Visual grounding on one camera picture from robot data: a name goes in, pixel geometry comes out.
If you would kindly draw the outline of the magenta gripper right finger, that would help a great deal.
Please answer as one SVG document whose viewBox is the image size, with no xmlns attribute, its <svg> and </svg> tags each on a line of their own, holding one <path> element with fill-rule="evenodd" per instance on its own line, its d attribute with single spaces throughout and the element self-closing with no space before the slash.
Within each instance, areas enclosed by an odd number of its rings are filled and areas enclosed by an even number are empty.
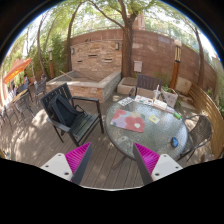
<svg viewBox="0 0 224 224">
<path fill-rule="evenodd" d="M 133 144 L 133 154 L 145 185 L 182 169 L 168 154 L 157 154 L 140 144 Z"/>
</svg>

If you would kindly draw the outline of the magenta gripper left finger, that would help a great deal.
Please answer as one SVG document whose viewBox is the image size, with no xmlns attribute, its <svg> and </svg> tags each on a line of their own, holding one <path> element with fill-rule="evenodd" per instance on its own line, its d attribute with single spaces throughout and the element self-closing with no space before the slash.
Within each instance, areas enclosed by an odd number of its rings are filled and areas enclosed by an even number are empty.
<svg viewBox="0 0 224 224">
<path fill-rule="evenodd" d="M 92 154 L 92 144 L 86 143 L 67 154 L 57 153 L 41 168 L 65 180 L 80 184 Z"/>
</svg>

